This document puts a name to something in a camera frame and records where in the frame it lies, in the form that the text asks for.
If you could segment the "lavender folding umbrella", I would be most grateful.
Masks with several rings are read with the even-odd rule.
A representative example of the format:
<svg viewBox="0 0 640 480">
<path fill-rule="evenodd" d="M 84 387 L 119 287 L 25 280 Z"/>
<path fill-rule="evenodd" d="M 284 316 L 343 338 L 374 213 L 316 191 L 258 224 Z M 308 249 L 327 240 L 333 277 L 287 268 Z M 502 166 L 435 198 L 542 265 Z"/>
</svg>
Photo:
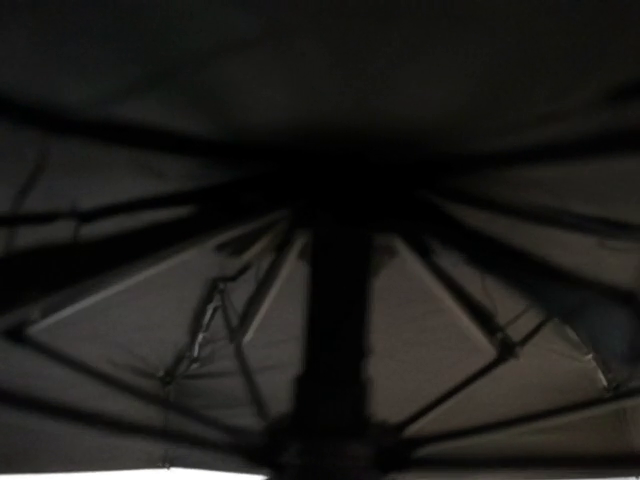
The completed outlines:
<svg viewBox="0 0 640 480">
<path fill-rule="evenodd" d="M 635 1 L 5 1 L 1 472 L 639 474 Z"/>
</svg>

